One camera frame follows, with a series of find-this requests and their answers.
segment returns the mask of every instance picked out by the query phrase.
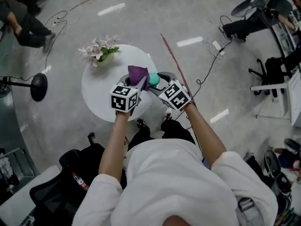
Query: office chair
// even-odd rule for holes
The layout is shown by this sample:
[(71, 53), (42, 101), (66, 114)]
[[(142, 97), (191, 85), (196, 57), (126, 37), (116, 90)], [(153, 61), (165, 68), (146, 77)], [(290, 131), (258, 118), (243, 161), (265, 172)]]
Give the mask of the office chair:
[[(284, 83), (284, 76), (292, 77), (292, 70), (301, 62), (301, 43), (297, 45), (296, 50), (288, 55), (287, 57), (281, 58), (269, 58), (265, 63), (265, 69), (260, 59), (257, 62), (261, 65), (262, 73), (249, 69), (249, 73), (254, 73), (262, 79), (261, 85), (281, 84)], [(286, 72), (281, 70), (281, 66), (285, 65)], [(254, 94), (257, 96), (261, 93), (255, 91)], [(276, 89), (272, 89), (273, 97), (277, 98)]]
[[(91, 185), (98, 175), (99, 163), (104, 152), (104, 148), (94, 143), (93, 138), (94, 133), (90, 133), (90, 146), (82, 151), (73, 149), (61, 156), (59, 162), (63, 169), (54, 179), (30, 190), (30, 197), (37, 206), (34, 217), (41, 225), (72, 224), (73, 217), (87, 192), (78, 185), (71, 173), (75, 172), (88, 186)], [(120, 184), (123, 189), (127, 185), (124, 170)]]

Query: purple cloth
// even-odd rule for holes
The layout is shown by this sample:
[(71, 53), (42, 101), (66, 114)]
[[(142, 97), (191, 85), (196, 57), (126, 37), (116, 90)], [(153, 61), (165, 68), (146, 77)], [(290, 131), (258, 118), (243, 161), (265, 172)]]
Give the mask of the purple cloth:
[(139, 84), (140, 80), (146, 75), (146, 82), (144, 83), (142, 90), (149, 91), (148, 86), (150, 82), (150, 75), (147, 68), (130, 65), (127, 69), (128, 76), (130, 78), (130, 85), (135, 86)]

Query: floor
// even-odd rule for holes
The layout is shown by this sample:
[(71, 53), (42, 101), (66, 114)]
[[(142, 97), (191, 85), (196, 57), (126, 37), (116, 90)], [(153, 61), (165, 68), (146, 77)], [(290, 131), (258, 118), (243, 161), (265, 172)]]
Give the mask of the floor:
[[(86, 0), (47, 0), (38, 19), (45, 23), (52, 15)], [(96, 117), (86, 106), (81, 93), (81, 77), (86, 63), (81, 60), (77, 48), (83, 47), (94, 37), (118, 34), (120, 43), (139, 47), (150, 54), (157, 70), (174, 72), (180, 77), (176, 64), (167, 50), (162, 34), (178, 61), (188, 86), (194, 93), (197, 79), (203, 81), (214, 56), (209, 45), (197, 42), (178, 47), (177, 42), (195, 37), (210, 39), (224, 46), (227, 40), (218, 30), (220, 16), (231, 19), (231, 10), (244, 0), (91, 0), (68, 12), (70, 25), (59, 35), (48, 57), (41, 49), (21, 48), (16, 44), (9, 51), (11, 72), (24, 78), (44, 71), (48, 78), (45, 99), (34, 102), (26, 88), (13, 88), (13, 98), (20, 130), (40, 172), (53, 164), (66, 151), (88, 146), (87, 135), (93, 131), (95, 141), (103, 146), (108, 142), (112, 123)], [(110, 13), (98, 16), (98, 12), (115, 6)], [(52, 19), (47, 24), (52, 28)], [(53, 30), (58, 33), (61, 26)], [(195, 96), (203, 116), (210, 121), (221, 112), (229, 114), (211, 123), (228, 150), (243, 156), (248, 150), (262, 159), (265, 148), (283, 147), (287, 137), (298, 139), (301, 129), (293, 128), (288, 121), (256, 119), (256, 107), (265, 99), (250, 91), (259, 84), (248, 68), (257, 70), (256, 58), (265, 61), (280, 55), (270, 30), (248, 37), (246, 44), (234, 39), (225, 50), (225, 58), (217, 59), (206, 82)], [(154, 101), (144, 114), (151, 132), (159, 135), (164, 106)], [(189, 121), (182, 115), (179, 121), (188, 128)], [(129, 123), (128, 138), (137, 131), (134, 122)]]

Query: round white table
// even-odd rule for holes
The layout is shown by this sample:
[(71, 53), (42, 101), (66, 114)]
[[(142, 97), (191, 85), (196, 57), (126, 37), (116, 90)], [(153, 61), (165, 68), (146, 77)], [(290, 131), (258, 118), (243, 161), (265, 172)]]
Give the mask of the round white table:
[[(89, 109), (99, 118), (114, 122), (115, 110), (110, 108), (110, 90), (120, 78), (128, 74), (129, 65), (147, 68), (150, 73), (157, 73), (151, 58), (141, 49), (120, 44), (120, 52), (114, 54), (113, 61), (104, 67), (87, 65), (81, 79), (81, 90)], [(140, 95), (141, 102), (136, 106), (129, 121), (140, 117), (151, 106), (150, 92), (143, 91)]]

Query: white shirt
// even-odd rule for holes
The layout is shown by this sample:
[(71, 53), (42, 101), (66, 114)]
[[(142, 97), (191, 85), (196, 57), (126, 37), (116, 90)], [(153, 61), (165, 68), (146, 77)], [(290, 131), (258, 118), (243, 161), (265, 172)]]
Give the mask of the white shirt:
[(101, 174), (92, 182), (73, 226), (161, 226), (171, 215), (192, 226), (238, 226), (236, 196), (253, 199), (265, 225), (274, 225), (272, 191), (235, 152), (224, 152), (211, 170), (200, 150), (181, 139), (135, 146), (125, 163), (127, 186)]

